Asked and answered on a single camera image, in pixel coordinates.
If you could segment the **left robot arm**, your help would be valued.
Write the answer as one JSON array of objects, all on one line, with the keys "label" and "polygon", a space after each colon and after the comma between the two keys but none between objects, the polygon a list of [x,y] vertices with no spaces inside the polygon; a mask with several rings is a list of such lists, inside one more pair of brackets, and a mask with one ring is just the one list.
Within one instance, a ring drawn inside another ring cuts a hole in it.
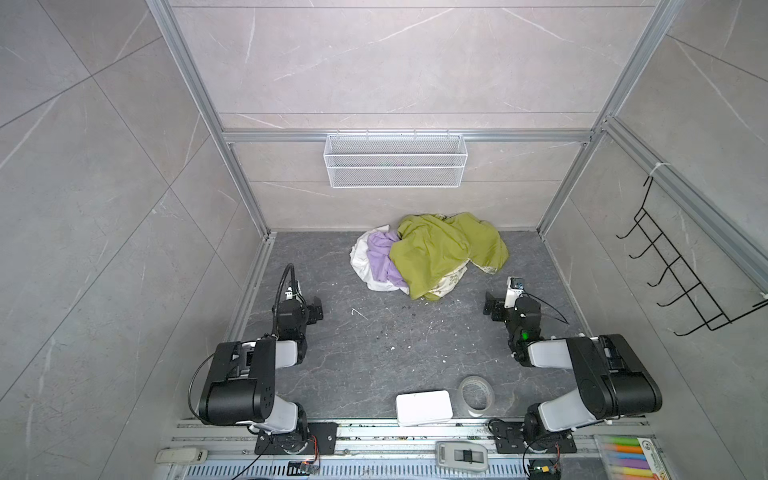
[{"label": "left robot arm", "polygon": [[317,445],[304,408],[277,394],[276,372],[303,363],[307,327],[324,317],[322,302],[298,295],[277,303],[273,331],[254,341],[224,342],[204,361],[209,367],[197,402],[188,407],[214,426],[245,426],[287,454]]}]

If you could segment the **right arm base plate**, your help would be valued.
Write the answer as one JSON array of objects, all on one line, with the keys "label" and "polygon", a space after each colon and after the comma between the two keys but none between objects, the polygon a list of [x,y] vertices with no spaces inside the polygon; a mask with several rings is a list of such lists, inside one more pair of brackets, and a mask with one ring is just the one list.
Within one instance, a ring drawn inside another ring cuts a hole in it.
[{"label": "right arm base plate", "polygon": [[570,432],[534,431],[523,421],[492,418],[486,427],[500,454],[547,453],[575,454],[577,447]]}]

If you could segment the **purple cloth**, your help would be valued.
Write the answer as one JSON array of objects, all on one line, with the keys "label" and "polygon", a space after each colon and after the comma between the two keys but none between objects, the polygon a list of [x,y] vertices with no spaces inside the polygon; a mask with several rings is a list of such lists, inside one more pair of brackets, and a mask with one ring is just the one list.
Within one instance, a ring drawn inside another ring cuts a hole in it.
[{"label": "purple cloth", "polygon": [[384,290],[409,293],[409,287],[390,258],[392,247],[400,238],[395,232],[373,231],[367,239],[367,257],[375,285]]}]

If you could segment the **white rectangular box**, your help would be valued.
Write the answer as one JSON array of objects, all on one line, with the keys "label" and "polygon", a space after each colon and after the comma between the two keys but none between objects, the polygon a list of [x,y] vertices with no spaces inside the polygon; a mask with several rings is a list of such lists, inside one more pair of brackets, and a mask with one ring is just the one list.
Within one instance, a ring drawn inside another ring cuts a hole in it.
[{"label": "white rectangular box", "polygon": [[397,422],[401,427],[446,422],[453,418],[447,390],[400,394],[395,404]]}]

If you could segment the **green cloth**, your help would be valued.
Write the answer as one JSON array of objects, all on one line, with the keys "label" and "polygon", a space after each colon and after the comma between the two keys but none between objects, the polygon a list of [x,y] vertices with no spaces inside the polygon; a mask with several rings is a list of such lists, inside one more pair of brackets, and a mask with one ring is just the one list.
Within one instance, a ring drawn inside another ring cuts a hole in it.
[{"label": "green cloth", "polygon": [[450,293],[469,264],[496,274],[509,259],[499,231],[464,212],[450,217],[409,215],[400,222],[389,258],[413,300],[437,301]]}]

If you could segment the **white cloth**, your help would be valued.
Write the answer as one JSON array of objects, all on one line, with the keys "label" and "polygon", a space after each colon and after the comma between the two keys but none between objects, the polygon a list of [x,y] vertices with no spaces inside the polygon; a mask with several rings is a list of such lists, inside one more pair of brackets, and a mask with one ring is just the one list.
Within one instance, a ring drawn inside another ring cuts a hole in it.
[{"label": "white cloth", "polygon": [[380,282],[374,279],[368,258],[368,238],[372,233],[387,233],[389,226],[384,225],[364,232],[358,237],[350,252],[350,265],[357,276],[366,284],[369,290],[375,292],[393,292],[399,288],[391,282]]}]

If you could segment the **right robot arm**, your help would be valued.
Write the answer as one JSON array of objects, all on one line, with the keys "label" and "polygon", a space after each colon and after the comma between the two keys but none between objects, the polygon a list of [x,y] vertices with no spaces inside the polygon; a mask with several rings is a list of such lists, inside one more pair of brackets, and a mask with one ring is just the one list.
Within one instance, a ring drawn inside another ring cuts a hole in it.
[{"label": "right robot arm", "polygon": [[528,407],[521,425],[527,447],[545,451],[574,429],[661,409],[660,388],[623,336],[546,339],[540,299],[525,292],[513,303],[486,293],[483,314],[504,324],[512,357],[521,366],[574,375],[573,390]]}]

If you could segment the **clear tape roll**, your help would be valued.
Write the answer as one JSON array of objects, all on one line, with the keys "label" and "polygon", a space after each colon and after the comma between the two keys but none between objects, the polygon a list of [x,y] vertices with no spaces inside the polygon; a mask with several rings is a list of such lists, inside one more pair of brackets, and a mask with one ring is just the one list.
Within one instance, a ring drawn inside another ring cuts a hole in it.
[{"label": "clear tape roll", "polygon": [[477,375],[465,377],[458,386],[457,395],[460,407],[475,418],[487,415],[495,403],[493,387]]}]

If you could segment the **grey handheld device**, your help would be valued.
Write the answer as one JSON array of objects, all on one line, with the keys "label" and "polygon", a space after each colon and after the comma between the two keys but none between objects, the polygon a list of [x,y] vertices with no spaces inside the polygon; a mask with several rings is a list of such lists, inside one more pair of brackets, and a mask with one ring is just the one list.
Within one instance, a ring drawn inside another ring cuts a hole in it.
[{"label": "grey handheld device", "polygon": [[469,441],[440,441],[436,445],[436,463],[440,468],[480,473],[489,468],[488,450]]}]

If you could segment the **coloured marker pack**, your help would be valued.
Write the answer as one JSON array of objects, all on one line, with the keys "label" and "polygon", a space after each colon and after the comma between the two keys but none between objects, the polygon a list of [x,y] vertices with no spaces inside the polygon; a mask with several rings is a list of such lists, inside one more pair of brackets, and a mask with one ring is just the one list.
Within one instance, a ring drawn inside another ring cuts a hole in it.
[{"label": "coloured marker pack", "polygon": [[671,479],[661,452],[650,437],[602,435],[596,443],[609,479]]}]

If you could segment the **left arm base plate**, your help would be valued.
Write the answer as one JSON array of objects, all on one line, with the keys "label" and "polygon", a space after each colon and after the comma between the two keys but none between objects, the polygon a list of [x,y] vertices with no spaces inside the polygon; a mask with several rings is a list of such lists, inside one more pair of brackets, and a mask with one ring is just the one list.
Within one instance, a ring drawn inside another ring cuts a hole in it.
[{"label": "left arm base plate", "polygon": [[268,435],[259,431],[255,454],[264,455],[332,455],[335,451],[339,424],[309,422],[305,427],[287,434]]}]

